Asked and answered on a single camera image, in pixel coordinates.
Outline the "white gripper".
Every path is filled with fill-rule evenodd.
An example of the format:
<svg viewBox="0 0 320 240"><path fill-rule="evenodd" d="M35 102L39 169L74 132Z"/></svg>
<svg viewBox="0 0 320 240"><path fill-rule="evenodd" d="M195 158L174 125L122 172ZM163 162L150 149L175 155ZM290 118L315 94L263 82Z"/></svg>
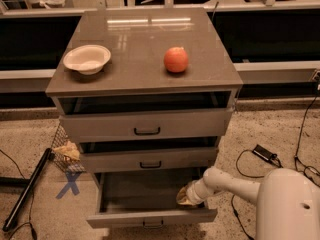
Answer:
<svg viewBox="0 0 320 240"><path fill-rule="evenodd" d="M182 206L194 206L203 203L214 194L203 179L194 180L183 186L177 193L176 202Z"/></svg>

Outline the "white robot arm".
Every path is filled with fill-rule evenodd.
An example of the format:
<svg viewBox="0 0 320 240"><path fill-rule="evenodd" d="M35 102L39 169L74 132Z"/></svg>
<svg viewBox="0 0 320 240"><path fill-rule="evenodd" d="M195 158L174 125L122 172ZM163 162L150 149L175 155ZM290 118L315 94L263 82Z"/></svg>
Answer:
<svg viewBox="0 0 320 240"><path fill-rule="evenodd" d="M294 170L274 169L255 182L212 166L182 187L176 202L195 206L221 191L256 206L255 240L320 240L320 187Z"/></svg>

